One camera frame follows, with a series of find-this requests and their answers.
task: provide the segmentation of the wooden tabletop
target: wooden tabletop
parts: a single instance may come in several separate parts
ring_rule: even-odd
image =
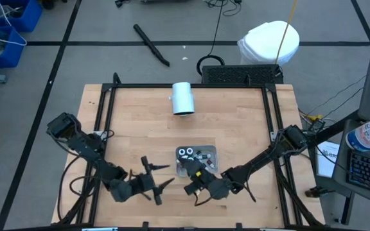
[[[90,133],[98,108],[101,85],[86,85],[78,113],[82,130]],[[227,199],[211,200],[194,207],[194,196],[187,196],[183,187],[191,181],[175,175],[175,149],[188,145],[215,145],[219,172],[246,163],[267,149],[270,144],[267,121],[260,89],[192,89],[195,113],[187,117],[172,114],[168,96],[171,89],[117,89],[110,129],[115,136],[109,139],[105,159],[125,171],[144,171],[140,158],[144,155],[153,164],[171,164],[154,171],[156,184],[175,177],[164,190],[163,204],[156,206],[141,195],[117,203],[101,185],[95,225],[99,227],[140,227],[149,221],[151,227],[283,227],[276,176],[273,164],[268,164],[249,180],[254,203],[246,191],[230,194]],[[297,103],[291,85],[277,85],[278,100],[284,126],[301,126]],[[276,128],[272,98],[269,102]],[[102,126],[105,124],[104,108]],[[68,156],[67,163],[74,159]],[[308,210],[324,223],[321,203],[307,198],[304,192],[315,186],[310,161],[304,156],[291,158],[298,196]],[[70,181],[85,173],[86,161],[77,160],[69,169],[63,183],[61,211],[64,215],[77,196],[68,190]],[[74,184],[80,188],[82,181]],[[209,197],[203,191],[200,200]],[[286,194],[291,223],[295,222],[292,202]],[[87,221],[91,199],[87,202],[84,221]],[[54,212],[53,222],[57,221]]]

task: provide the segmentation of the concrete floor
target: concrete floor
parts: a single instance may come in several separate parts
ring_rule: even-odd
[[[79,2],[75,23],[68,25],[75,3]],[[283,66],[283,71],[285,83],[294,85],[299,108],[304,112],[366,74],[370,57],[367,36],[370,1],[357,1],[367,21],[365,28],[353,2],[356,1],[302,0],[297,5],[292,26],[303,46]],[[264,22],[286,21],[292,3],[293,0],[245,0],[238,15],[222,17],[217,40],[237,41]],[[51,221],[66,156],[45,134],[46,124],[61,112],[76,113],[84,85],[110,82],[115,71],[124,83],[199,83],[196,62],[211,48],[201,41],[213,39],[218,10],[208,8],[201,0],[152,4],[132,1],[120,9],[109,0],[68,0],[66,4],[59,1],[55,9],[43,12],[35,31],[23,34],[30,46],[25,47],[19,65],[15,69],[0,69],[0,74],[8,77],[7,84],[0,84],[0,211],[27,139],[28,144],[33,144],[6,229],[45,226]],[[172,64],[167,68],[147,47],[124,43],[140,41],[132,29],[135,23],[152,40],[199,42],[185,48],[181,42],[178,46],[158,46]],[[109,46],[73,43],[64,47],[67,41],[120,43]],[[213,54],[221,56],[226,64],[240,61],[237,46],[216,46]],[[314,113],[327,114],[361,86],[363,81]],[[42,95],[51,87],[44,108],[40,104]],[[330,118],[339,120],[356,110],[359,99],[360,94]],[[321,198],[321,203],[327,224],[370,230],[370,201],[357,196],[347,227],[334,222],[342,214],[342,196],[333,193]]]

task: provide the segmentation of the small parts tray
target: small parts tray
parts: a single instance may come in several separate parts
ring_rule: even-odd
[[[192,154],[191,155],[187,153],[187,150],[189,148],[192,149]],[[208,154],[211,155],[211,157],[204,158],[200,161],[201,161],[201,163],[203,163],[207,166],[207,170],[210,173],[213,173],[213,174],[218,173],[218,171],[219,171],[218,155],[216,154],[216,147],[214,145],[180,146],[175,150],[175,160],[177,160],[181,157],[181,155],[179,155],[179,150],[184,150],[185,151],[184,155],[187,155],[188,157],[192,157],[195,160],[198,159],[197,157],[199,155],[208,155]],[[212,161],[212,164],[214,165],[214,168],[212,168],[211,166],[209,166],[209,164],[207,164],[208,160]],[[178,164],[178,163],[175,163],[175,164],[177,166],[177,175],[181,176],[181,177],[187,177],[186,169],[182,168],[180,166],[180,164]]]

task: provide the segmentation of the white paper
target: white paper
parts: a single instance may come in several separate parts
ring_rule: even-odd
[[[325,141],[319,144],[318,148],[330,160],[336,163],[339,151],[339,144],[334,144],[332,142]],[[317,149],[317,175],[331,178],[334,168],[335,165],[332,162],[330,162],[326,157],[324,157]]]

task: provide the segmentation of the blue bin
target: blue bin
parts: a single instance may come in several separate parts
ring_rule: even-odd
[[[37,0],[0,0],[2,5],[9,5],[12,8],[25,7],[20,18],[8,18],[12,26],[19,32],[33,31],[42,13],[42,8]],[[8,26],[4,17],[0,17],[0,26]]]
[[[8,41],[17,42],[23,44],[23,39],[16,32],[15,28],[11,26],[0,27],[0,31],[9,34]],[[0,68],[2,67],[16,67],[18,65],[19,58],[21,57],[24,46],[17,44],[7,43],[3,53],[0,55]]]

